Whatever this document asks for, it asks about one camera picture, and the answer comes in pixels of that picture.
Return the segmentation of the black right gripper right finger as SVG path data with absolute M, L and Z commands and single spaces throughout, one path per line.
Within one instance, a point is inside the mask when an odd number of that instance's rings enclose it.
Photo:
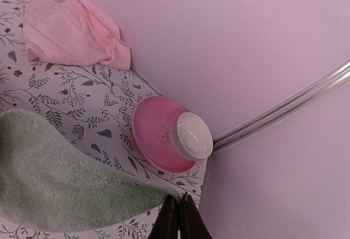
M 180 237 L 183 239 L 212 239 L 193 198 L 185 193 L 180 202 Z

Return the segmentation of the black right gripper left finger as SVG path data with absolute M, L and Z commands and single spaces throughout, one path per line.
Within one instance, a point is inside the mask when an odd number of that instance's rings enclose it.
M 148 239 L 176 239 L 178 237 L 178 201 L 168 195 Z

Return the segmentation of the green towel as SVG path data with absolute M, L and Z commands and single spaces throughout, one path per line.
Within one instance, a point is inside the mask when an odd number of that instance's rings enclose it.
M 82 153 L 40 115 L 1 115 L 1 217 L 32 230 L 112 226 L 163 204 L 177 191 Z

